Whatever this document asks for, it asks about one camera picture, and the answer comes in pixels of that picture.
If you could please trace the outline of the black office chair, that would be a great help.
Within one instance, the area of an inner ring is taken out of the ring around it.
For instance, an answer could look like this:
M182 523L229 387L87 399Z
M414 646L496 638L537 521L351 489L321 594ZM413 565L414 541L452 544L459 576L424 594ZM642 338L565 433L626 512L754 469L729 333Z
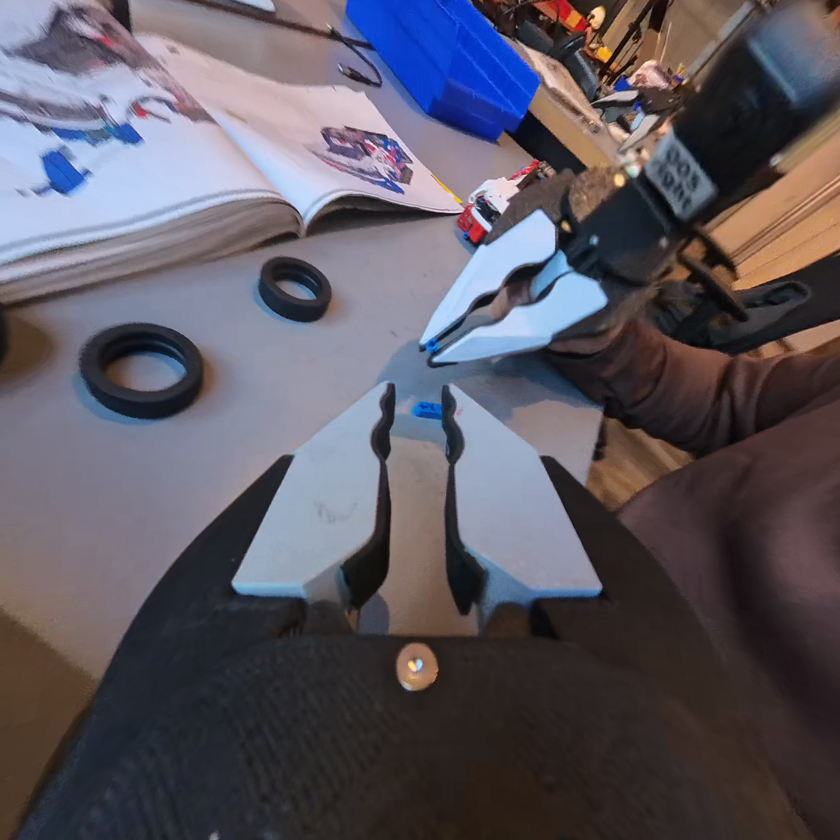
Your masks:
M682 254L679 264L687 278L665 281L646 316L691 347L746 353L838 321L838 252L747 290L734 289L734 265L718 248L702 259Z

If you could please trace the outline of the grey desk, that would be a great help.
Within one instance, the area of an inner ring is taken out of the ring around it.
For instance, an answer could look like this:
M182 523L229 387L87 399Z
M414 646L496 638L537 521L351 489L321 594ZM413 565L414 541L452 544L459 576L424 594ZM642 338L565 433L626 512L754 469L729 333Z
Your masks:
M295 322L259 297L260 269L293 257L332 302ZM396 389L388 471L392 564L364 609L369 634L472 635L444 568L444 434L412 415L455 382L581 482L601 412L541 363L431 370L417 339L469 259L450 216L332 213L308 235L206 264L31 302L9 314L2 369L2 837L162 575L281 455L377 382ZM184 413L111 413L78 374L102 329L154 322L202 352Z

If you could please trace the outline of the open instruction booklet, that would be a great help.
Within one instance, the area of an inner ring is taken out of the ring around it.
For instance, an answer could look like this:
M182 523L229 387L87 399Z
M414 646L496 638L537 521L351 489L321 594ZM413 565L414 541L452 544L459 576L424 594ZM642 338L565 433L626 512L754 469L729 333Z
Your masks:
M300 237L340 209L457 215L373 102L132 35L96 2L2 2L1 299Z

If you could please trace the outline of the blue plastic bin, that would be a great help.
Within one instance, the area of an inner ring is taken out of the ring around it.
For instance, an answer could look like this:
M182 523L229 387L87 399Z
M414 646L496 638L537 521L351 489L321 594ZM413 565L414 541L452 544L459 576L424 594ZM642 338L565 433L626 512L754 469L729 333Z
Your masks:
M349 21L428 116L488 141L515 133L540 78L468 1L348 1Z

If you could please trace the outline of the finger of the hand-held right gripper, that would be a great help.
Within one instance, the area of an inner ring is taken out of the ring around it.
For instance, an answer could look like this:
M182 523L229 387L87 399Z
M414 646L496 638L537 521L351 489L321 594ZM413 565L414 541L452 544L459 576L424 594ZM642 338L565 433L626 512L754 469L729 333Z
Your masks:
M427 351L427 364L449 366L541 350L564 330L603 310L607 302L597 280L568 271L553 279L535 302L516 306L456 339L435 340L434 349Z
M492 316L491 321L501 319L516 306L535 302L553 279L571 271L568 259L558 249L555 224L542 209L531 211L493 241L486 240L477 247L437 305L419 346L430 339L446 342L479 305L499 299L503 291L511 292L515 275L531 269L537 273L525 281L525 301L507 303L504 313Z

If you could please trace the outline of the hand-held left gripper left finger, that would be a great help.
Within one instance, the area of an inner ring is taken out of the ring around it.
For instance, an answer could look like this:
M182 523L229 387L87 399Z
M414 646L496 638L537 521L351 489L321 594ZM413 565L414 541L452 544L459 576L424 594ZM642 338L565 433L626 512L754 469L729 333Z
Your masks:
M387 576L386 460L393 383L378 384L297 448L232 580L241 595L359 610Z

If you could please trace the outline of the person's right hand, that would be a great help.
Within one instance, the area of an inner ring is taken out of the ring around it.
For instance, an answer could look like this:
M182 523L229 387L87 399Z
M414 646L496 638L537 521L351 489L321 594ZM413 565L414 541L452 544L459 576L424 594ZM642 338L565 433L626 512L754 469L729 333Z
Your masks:
M605 281L604 289L606 305L561 331L548 346L548 352L587 356L603 351L629 322L644 314L656 294L655 285L631 287Z

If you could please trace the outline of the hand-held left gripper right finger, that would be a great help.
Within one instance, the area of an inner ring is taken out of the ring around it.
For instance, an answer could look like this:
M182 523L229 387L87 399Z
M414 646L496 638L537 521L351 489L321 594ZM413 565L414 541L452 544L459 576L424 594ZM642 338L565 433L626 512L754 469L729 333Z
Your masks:
M603 584L552 481L557 463L456 385L443 387L442 411L445 565L458 612L599 597Z

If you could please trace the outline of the toy brick race car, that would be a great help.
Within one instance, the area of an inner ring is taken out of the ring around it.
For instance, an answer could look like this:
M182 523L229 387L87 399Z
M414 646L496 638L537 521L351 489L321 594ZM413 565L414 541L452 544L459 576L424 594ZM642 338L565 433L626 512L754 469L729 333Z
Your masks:
M533 160L509 177L484 181L467 198L456 225L468 246L480 246L512 198L525 188L553 178L557 171L546 161Z

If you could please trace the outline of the another hand-held gripper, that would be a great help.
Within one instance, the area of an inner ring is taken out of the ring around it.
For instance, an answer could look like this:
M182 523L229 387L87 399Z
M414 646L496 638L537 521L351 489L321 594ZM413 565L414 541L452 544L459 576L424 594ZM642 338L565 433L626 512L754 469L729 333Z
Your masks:
M604 123L623 119L628 126L619 154L629 154L672 118L683 102L684 82L683 76L650 59L622 87L616 84L610 94L592 102Z

